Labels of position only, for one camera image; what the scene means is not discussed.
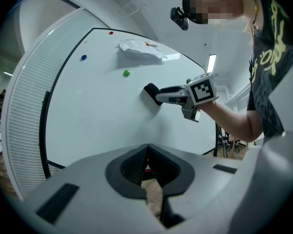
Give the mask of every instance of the floor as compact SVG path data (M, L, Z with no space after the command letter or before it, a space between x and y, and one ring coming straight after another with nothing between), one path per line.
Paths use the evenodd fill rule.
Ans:
M232 158L242 160L245 153L245 147L242 147L240 152L238 152L236 149ZM231 157L231 154L232 150L228 152L228 158ZM213 156L213 152L207 154L207 156ZM217 157L224 157L222 148L218 149ZM17 197L7 175L2 155L0 156L0 187L7 195L15 198ZM155 216L157 216L157 218L159 218L163 201L162 188L155 179L143 181L141 187L146 190L147 205L149 209Z

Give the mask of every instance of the crumpled paper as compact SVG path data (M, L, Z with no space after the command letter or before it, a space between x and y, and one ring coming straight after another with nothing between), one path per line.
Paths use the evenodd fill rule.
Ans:
M149 54L151 56L157 57L158 59L165 58L167 56L163 54L161 49L155 45L151 44L150 46L146 45L146 41L137 41L134 39L125 39L121 40L119 47L127 52L137 53L137 54Z

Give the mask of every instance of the black t-shirt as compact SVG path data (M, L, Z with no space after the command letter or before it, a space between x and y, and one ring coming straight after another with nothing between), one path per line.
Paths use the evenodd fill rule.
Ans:
M267 140L284 131L269 95L293 65L293 23L276 0L261 0L261 5L264 26L255 31L247 110L257 111Z

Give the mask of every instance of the hand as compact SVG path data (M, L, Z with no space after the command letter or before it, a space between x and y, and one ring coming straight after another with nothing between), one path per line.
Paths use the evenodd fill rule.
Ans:
M216 101L212 100L212 101L208 101L208 102L205 102L205 103L202 103L200 105L198 105L196 107L197 110L208 110L209 108L211 108L212 106L214 106L216 104Z

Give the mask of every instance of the person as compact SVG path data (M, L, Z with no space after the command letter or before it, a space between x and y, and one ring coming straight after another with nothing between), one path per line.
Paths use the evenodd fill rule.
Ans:
M251 90L246 114L235 113L216 100L197 109L245 142L256 140L262 132L264 142L282 134L284 129L269 95L293 65L293 22L283 7L277 0L183 0L182 3L186 17L194 23L243 17L252 33Z
M5 96L5 89L0 94L0 100L4 100L4 96Z

